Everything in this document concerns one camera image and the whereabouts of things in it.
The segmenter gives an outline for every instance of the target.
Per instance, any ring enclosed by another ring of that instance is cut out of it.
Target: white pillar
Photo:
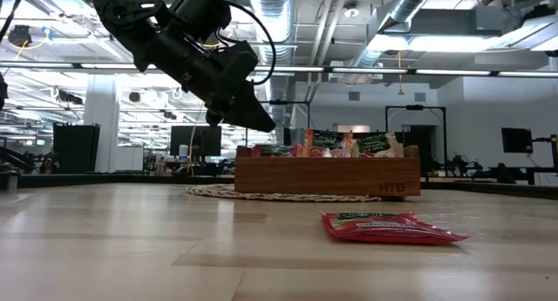
[[[118,145],[120,91],[114,75],[90,74],[85,97],[84,125],[101,125],[95,171],[116,170]]]

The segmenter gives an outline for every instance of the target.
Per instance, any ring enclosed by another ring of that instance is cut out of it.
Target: printed label
[[[337,213],[337,219],[353,219],[353,218],[367,218],[367,217],[384,217],[384,218],[397,218],[396,214],[383,214],[383,213]]]
[[[404,223],[398,222],[358,222],[355,223],[357,227],[386,227],[386,228],[412,228],[412,226],[406,225]]]
[[[380,192],[405,192],[404,183],[380,183]]]

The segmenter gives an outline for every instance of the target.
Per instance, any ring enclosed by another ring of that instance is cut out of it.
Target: speaker
[[[59,174],[86,174],[95,171],[100,125],[54,126],[54,153]]]

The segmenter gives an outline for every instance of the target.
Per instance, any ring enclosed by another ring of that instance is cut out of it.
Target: snack wrapper
[[[421,222],[412,213],[321,213],[332,236],[369,243],[438,244],[463,241],[458,236]]]
[[[302,157],[350,157],[351,149],[352,133],[308,129]]]
[[[355,133],[353,138],[358,146],[358,157],[405,157],[394,132]]]

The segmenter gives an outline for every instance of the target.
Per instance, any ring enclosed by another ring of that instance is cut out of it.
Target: black cable
[[[260,25],[260,27],[262,27],[262,31],[265,33],[265,36],[268,38],[269,45],[271,46],[271,51],[273,52],[273,59],[271,60],[271,67],[269,68],[268,76],[265,77],[265,79],[263,79],[259,82],[254,82],[255,86],[262,85],[265,82],[267,82],[268,79],[271,79],[271,76],[273,75],[273,71],[276,68],[276,60],[277,60],[276,45],[273,43],[273,39],[271,38],[271,35],[269,35],[268,29],[265,28],[262,21],[260,21],[260,19],[254,13],[250,12],[249,10],[247,10],[246,8],[244,8],[242,5],[240,5],[238,3],[234,3],[234,2],[230,2],[230,1],[227,1],[227,3],[228,3],[228,5],[230,5],[232,7],[235,7],[238,10],[241,10],[244,13],[248,14],[250,17],[252,17],[255,20],[255,22],[258,23],[258,25]]]
[[[3,23],[2,30],[0,31],[0,44],[2,43],[3,37],[6,36],[8,29],[10,28],[11,21],[14,19],[14,15],[16,14],[17,7],[21,3],[22,0],[16,0],[14,2],[14,6],[11,7],[11,12],[9,16],[6,18],[6,22]]]
[[[458,7],[463,1],[465,1],[465,0],[459,0],[459,2],[457,2],[457,4],[455,4],[455,6],[453,7],[453,9],[454,9],[454,10],[457,9],[457,7]],[[480,0],[477,0],[477,3],[478,3],[479,5],[482,5],[482,2],[481,2]]]
[[[218,29],[218,30],[215,31],[215,33],[214,33],[215,38],[217,38],[217,40],[218,40],[221,44],[223,44],[225,47],[228,48],[228,43],[227,43],[225,40],[223,40],[223,38],[221,38],[221,35],[219,34],[219,30],[220,30],[220,29]]]
[[[236,39],[232,39],[232,38],[228,38],[226,36],[223,36],[223,34],[221,34],[221,28],[219,28],[217,30],[217,32],[215,33],[215,36],[217,37],[217,39],[219,39],[220,42],[228,42],[230,44],[239,44],[241,42],[241,40],[236,40]]]
[[[523,18],[523,17],[517,17],[517,16],[513,15],[512,12],[507,7],[502,7],[502,9],[504,9],[504,11],[507,12],[507,14],[509,14],[510,17],[515,17],[515,18],[519,18],[519,19]]]

